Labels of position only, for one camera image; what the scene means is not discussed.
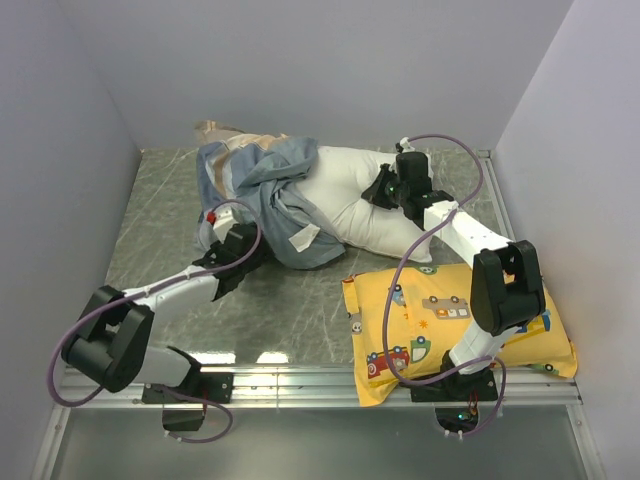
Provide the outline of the white pillow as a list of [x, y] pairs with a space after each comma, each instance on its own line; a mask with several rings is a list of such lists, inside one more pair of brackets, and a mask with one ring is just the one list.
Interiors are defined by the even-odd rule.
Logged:
[[423, 231], [399, 209], [386, 210], [361, 197], [395, 155], [320, 146], [318, 159], [296, 188], [317, 207], [341, 242], [393, 258], [404, 256]]

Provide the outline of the blue plaid pillowcase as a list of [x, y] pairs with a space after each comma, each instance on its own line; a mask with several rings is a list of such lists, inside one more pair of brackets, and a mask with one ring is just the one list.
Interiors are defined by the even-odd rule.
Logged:
[[196, 179], [201, 213], [195, 242], [202, 251], [218, 239], [206, 216], [220, 203], [240, 220], [259, 222], [275, 258], [296, 270], [315, 270], [346, 253], [326, 215], [306, 199], [296, 183], [318, 164], [318, 141], [310, 137], [250, 134], [212, 120], [196, 124], [200, 148]]

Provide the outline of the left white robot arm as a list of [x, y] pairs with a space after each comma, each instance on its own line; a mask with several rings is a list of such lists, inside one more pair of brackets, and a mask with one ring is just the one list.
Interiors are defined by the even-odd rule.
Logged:
[[152, 330], [233, 291], [269, 255], [260, 228], [236, 224], [223, 241], [181, 272], [126, 291], [103, 286], [92, 294], [59, 358], [117, 393], [134, 382], [162, 385], [179, 402], [201, 390], [201, 364], [183, 350], [150, 345]]

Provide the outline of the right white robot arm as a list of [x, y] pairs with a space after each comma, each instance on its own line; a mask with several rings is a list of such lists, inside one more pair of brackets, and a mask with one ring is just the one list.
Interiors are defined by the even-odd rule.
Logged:
[[428, 157], [404, 151], [393, 165], [380, 166], [361, 194], [386, 210], [399, 208], [424, 234], [436, 236], [472, 271], [472, 320], [462, 338], [445, 355], [440, 380], [444, 394], [460, 400], [472, 392], [476, 373], [489, 367], [501, 347], [546, 309], [535, 247], [497, 234], [463, 211], [451, 195], [432, 188]]

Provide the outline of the yellow cartoon vehicle pillow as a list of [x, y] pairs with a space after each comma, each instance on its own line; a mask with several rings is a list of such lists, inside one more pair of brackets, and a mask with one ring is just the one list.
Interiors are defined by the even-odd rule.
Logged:
[[[471, 268], [466, 264], [362, 273], [342, 282], [350, 316], [354, 377], [363, 407], [381, 404], [398, 383], [389, 368], [417, 378], [439, 371], [446, 351], [462, 338], [472, 316]], [[577, 354], [553, 300], [503, 345], [509, 367], [531, 366], [565, 378]]]

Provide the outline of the black box under left base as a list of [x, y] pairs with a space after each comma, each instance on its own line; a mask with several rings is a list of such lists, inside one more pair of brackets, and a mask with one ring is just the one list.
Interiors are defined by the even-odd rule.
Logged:
[[170, 433], [197, 432], [203, 425], [205, 412], [195, 409], [169, 409], [162, 411], [163, 429]]

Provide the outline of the aluminium right side rail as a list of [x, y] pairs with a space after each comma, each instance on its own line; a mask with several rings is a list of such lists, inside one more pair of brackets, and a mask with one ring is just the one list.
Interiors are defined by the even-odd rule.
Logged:
[[494, 211], [496, 214], [497, 222], [499, 224], [499, 231], [502, 236], [510, 239], [515, 238], [515, 234], [512, 228], [511, 221], [508, 216], [506, 204], [504, 202], [502, 192], [498, 183], [498, 179], [493, 167], [490, 150], [479, 150], [478, 157], [481, 161], [484, 171], [485, 184], [487, 185], [489, 196], [491, 198]]

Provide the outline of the aluminium rail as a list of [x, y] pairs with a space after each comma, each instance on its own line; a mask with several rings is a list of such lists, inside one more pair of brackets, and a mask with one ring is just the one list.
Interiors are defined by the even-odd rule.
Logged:
[[[204, 369], [211, 373], [231, 372], [230, 409], [329, 409], [358, 408], [359, 401], [351, 368], [344, 366], [257, 365], [212, 366]], [[509, 369], [507, 373], [503, 407], [507, 406], [559, 406], [581, 405], [582, 397], [577, 384], [570, 379], [557, 378], [527, 368]], [[88, 396], [97, 385], [80, 372], [67, 369], [58, 392], [63, 399], [79, 401]], [[85, 408], [162, 408], [193, 409], [200, 404], [186, 402], [147, 403], [143, 401], [145, 385], [132, 383], [118, 393], [101, 392], [84, 404]], [[412, 402], [408, 388], [396, 387], [378, 405], [381, 408], [404, 407], [462, 407], [463, 402]]]
[[490, 150], [479, 150], [478, 157], [481, 161], [484, 171], [485, 184], [487, 185], [489, 196], [491, 198], [494, 211], [496, 214], [497, 222], [499, 224], [499, 231], [502, 236], [510, 239], [515, 238], [515, 234], [512, 228], [511, 221], [508, 216], [506, 204], [504, 202], [502, 192], [498, 183], [498, 179], [493, 167]]

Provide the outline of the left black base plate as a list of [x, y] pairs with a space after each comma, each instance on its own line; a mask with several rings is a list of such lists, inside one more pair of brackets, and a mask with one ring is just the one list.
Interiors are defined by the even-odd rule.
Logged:
[[204, 400], [228, 404], [234, 374], [231, 372], [189, 373], [176, 387], [149, 384], [143, 389], [143, 404], [202, 403]]

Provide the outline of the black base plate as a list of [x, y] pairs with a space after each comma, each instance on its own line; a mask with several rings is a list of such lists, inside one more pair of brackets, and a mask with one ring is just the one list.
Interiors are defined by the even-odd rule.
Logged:
[[413, 403], [496, 401], [498, 399], [496, 380], [489, 368], [470, 375], [455, 373], [428, 385], [410, 386], [409, 390]]
[[149, 384], [143, 389], [143, 404], [202, 403], [204, 400], [228, 404], [234, 374], [231, 372], [189, 373], [176, 387]]

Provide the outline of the aluminium front rail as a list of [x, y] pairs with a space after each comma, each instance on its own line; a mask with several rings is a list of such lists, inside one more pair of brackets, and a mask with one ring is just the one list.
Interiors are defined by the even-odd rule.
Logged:
[[[358, 408], [359, 401], [351, 368], [344, 366], [257, 365], [212, 366], [204, 369], [211, 373], [231, 372], [230, 409], [329, 409]], [[581, 405], [582, 397], [577, 384], [570, 379], [557, 378], [527, 368], [509, 369], [507, 373], [503, 407], [507, 406], [559, 406]], [[58, 392], [63, 399], [79, 401], [88, 396], [97, 385], [80, 372], [67, 369]], [[193, 409], [200, 404], [186, 402], [147, 403], [143, 401], [145, 385], [132, 383], [118, 393], [101, 392], [84, 404], [85, 408], [162, 408]], [[463, 402], [412, 402], [408, 388], [396, 387], [378, 405], [381, 408], [404, 407], [462, 407]]]

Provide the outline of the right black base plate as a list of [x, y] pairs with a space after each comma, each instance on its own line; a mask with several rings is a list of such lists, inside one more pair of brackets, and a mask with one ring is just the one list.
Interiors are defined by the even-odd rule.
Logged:
[[410, 386], [409, 390], [413, 403], [496, 401], [498, 399], [496, 380], [489, 368], [470, 375], [455, 373], [428, 385]]

